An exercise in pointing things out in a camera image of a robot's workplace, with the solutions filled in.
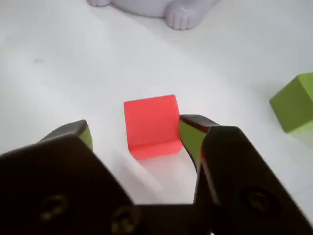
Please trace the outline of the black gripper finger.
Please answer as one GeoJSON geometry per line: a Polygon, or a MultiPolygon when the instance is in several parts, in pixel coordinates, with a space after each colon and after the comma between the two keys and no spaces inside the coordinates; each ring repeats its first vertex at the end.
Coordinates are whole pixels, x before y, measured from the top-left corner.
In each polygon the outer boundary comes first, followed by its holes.
{"type": "Polygon", "coordinates": [[[213,234],[312,234],[309,221],[240,128],[181,115],[179,135],[206,178],[213,234]]]}
{"type": "Polygon", "coordinates": [[[95,155],[85,120],[0,157],[3,235],[143,235],[146,226],[95,155]]]}

